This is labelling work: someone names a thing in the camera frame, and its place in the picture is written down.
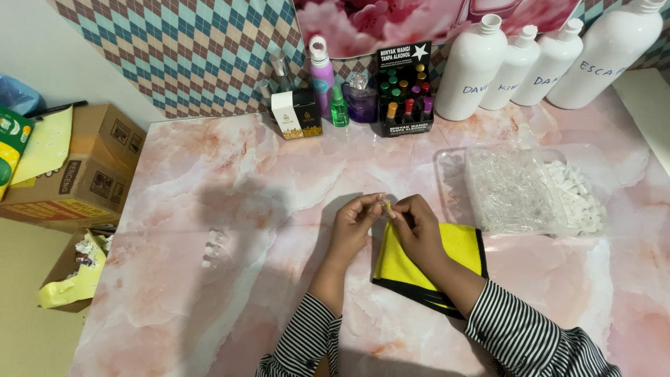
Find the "black and white striped shirt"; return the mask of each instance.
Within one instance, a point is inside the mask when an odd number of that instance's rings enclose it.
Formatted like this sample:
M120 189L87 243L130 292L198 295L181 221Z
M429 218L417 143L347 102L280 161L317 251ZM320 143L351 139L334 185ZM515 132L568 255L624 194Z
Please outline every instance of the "black and white striped shirt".
M342 318L305 294L274 354L261 359L256 377L313 376L328 354L337 375ZM484 346L516 377L621 376L584 330L563 330L528 304L487 280L465 334Z

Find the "person's right hand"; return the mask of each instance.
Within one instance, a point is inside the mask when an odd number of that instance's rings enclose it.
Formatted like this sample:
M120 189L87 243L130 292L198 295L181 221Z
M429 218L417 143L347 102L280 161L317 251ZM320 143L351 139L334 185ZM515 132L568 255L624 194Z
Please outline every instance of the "person's right hand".
M438 218L421 195L404 198L391 209L389 216L405 254L424 273L449 258L442 246ZM413 219L414 227L410 227L403 214Z

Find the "person's left hand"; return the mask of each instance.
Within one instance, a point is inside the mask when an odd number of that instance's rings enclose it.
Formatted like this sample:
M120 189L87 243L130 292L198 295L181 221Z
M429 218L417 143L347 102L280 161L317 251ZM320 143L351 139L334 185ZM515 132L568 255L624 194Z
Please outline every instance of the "person's left hand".
M367 243L368 230L382 213L378 198L379 193L363 195L337 211L326 254L329 262L346 269L354 261Z

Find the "table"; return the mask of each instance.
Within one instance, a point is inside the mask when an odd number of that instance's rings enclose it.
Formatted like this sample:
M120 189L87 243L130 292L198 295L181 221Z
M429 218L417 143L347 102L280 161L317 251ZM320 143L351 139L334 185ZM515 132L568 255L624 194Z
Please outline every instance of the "table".
M436 176L436 153L517 137L600 148L633 206L611 216L631 231L487 238L490 277L562 327L584 328L624 375L670 370L670 178L611 87L580 110L509 104L399 138L324 122L323 136L285 142L268 122L151 126L71 376L252 375L341 205L358 193L419 193L440 221L458 222L467 213ZM463 322L370 283L382 226L346 277L341 375L491 375ZM225 245L205 268L217 231Z

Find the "hand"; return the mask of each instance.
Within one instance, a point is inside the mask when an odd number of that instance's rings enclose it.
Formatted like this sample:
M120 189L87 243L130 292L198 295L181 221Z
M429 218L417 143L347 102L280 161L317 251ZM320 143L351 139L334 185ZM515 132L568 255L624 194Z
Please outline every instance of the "hand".
M421 195L404 198L391 206L389 216L407 257L430 277L431 267L449 258L442 246L438 218ZM405 218L413 220L413 227Z
M346 269L367 243L368 230L381 215L379 193L363 195L345 204L337 214L326 261Z

